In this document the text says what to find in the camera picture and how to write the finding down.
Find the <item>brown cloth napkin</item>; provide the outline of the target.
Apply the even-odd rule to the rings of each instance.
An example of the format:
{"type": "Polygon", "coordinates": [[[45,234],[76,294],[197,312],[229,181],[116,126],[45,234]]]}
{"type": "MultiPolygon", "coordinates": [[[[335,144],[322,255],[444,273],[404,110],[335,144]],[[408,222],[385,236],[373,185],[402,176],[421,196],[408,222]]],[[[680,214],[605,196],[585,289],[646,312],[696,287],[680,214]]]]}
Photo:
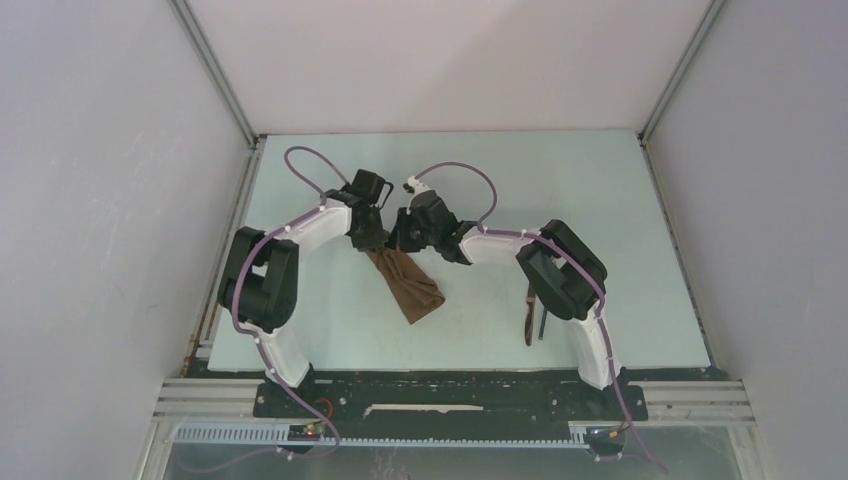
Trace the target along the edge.
{"type": "Polygon", "coordinates": [[[410,325],[433,313],[445,303],[445,296],[437,282],[407,253],[385,248],[367,251],[366,254],[383,276],[410,325]]]}

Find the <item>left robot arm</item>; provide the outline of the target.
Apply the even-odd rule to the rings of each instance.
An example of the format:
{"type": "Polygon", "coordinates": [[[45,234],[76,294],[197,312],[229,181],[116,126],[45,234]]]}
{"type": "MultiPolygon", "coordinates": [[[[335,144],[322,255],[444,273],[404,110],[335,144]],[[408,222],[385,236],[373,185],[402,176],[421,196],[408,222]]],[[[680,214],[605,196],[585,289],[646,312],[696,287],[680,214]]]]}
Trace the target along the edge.
{"type": "Polygon", "coordinates": [[[252,337],[266,375],[282,385],[277,402],[292,416],[316,403],[303,380],[312,369],[289,324],[298,299],[300,261],[328,241],[347,236],[359,251],[385,245],[382,194],[330,190],[321,204],[271,231],[238,229],[230,243],[217,303],[234,329],[252,337]]]}

